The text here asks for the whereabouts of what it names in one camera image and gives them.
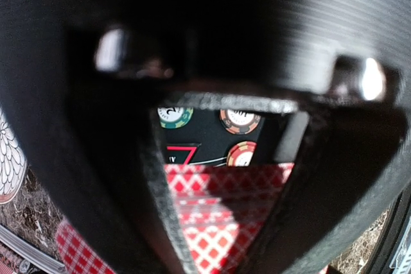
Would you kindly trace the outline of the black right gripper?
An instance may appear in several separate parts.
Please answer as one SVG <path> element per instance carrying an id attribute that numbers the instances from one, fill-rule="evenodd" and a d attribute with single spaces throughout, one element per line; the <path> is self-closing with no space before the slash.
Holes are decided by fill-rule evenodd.
<path id="1" fill-rule="evenodd" d="M 1 107 L 115 273 L 199 273 L 158 108 L 287 118 L 292 163 L 233 273 L 318 273 L 383 212 L 366 273 L 410 272 L 410 0 L 1 0 Z"/>

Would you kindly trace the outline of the green chip mat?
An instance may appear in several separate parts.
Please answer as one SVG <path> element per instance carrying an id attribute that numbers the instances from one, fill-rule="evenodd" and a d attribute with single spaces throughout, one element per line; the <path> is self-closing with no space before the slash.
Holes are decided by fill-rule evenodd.
<path id="1" fill-rule="evenodd" d="M 193 115 L 192 108 L 167 107 L 158 108 L 160 124 L 165 129 L 177 129 L 186 126 Z"/>

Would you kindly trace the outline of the black chip mat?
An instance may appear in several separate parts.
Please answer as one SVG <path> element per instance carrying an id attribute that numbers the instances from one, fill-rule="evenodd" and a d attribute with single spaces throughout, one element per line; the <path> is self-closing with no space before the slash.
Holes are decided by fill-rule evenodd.
<path id="1" fill-rule="evenodd" d="M 254 131 L 261 120 L 257 114 L 239 110 L 220 110 L 220 122 L 231 134 L 246 135 Z"/>

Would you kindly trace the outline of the red chip mat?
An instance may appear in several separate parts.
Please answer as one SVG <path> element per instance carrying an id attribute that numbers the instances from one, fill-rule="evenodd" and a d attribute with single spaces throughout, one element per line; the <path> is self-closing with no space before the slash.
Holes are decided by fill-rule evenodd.
<path id="1" fill-rule="evenodd" d="M 242 141 L 235 144 L 227 154 L 227 166 L 248 166 L 256 149 L 253 141 Z"/>

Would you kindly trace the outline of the red playing card deck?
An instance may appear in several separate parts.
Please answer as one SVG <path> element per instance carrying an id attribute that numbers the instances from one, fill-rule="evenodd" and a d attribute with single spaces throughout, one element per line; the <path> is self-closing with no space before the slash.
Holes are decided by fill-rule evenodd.
<path id="1" fill-rule="evenodd" d="M 293 164 L 164 168 L 198 272 L 233 273 L 280 196 Z"/>

